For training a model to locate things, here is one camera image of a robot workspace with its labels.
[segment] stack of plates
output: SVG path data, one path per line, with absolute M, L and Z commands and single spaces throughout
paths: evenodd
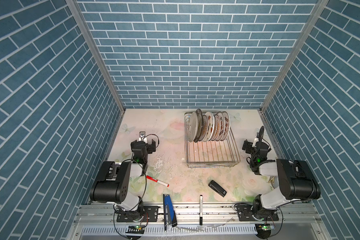
M 230 131 L 230 118 L 227 112 L 193 112 L 189 119 L 188 141 L 224 141 Z

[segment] blue brick wall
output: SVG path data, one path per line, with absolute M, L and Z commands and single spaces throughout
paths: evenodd
M 79 0 L 127 108 L 259 108 L 316 0 Z
M 332 239 L 360 239 L 360 0 L 328 2 L 265 113 L 313 169 Z
M 67 236 L 119 114 L 64 0 L 0 0 L 0 240 Z

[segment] floral table surface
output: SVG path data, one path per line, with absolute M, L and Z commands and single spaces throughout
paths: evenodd
M 262 126 L 257 110 L 227 110 L 231 119 L 241 162 L 233 167 L 191 169 L 185 160 L 184 150 L 184 113 L 189 109 L 127 109 L 108 158 L 121 162 L 132 156 L 130 143 L 138 139 L 140 131 L 156 134 L 160 144 L 156 152 L 148 155 L 147 175 L 167 182 L 165 187 L 148 180 L 143 197 L 146 202 L 161 202 L 163 194 L 169 194 L 173 202 L 198 202 L 203 195 L 205 202 L 252 201 L 258 194 L 272 190 L 269 177 L 254 175 L 246 162 L 245 151 L 241 150 L 245 139 L 253 141 L 256 132 Z M 155 136 L 149 136 L 148 143 Z M 269 141 L 267 133 L 264 139 Z M 272 150 L 269 159 L 275 159 Z M 208 183 L 215 180 L 227 194 L 223 198 Z M 144 177 L 131 177 L 128 191 L 141 196 L 144 191 Z

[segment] blue stapler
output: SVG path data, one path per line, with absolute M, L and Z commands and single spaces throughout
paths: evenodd
M 177 220 L 176 220 L 176 215 L 175 215 L 175 211 L 173 210 L 173 205 L 172 205 L 172 201 L 171 201 L 171 197 L 167 194 L 163 194 L 163 203 L 164 203 L 164 230 L 167 230 L 167 214 L 168 214 L 168 220 L 169 220 L 169 224 L 172 224 L 172 227 L 176 227 L 177 226 Z

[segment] dish rack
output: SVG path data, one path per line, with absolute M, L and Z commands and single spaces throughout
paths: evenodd
M 232 130 L 224 141 L 189 142 L 189 119 L 185 113 L 185 156 L 190 168 L 232 167 L 240 162 L 240 154 Z

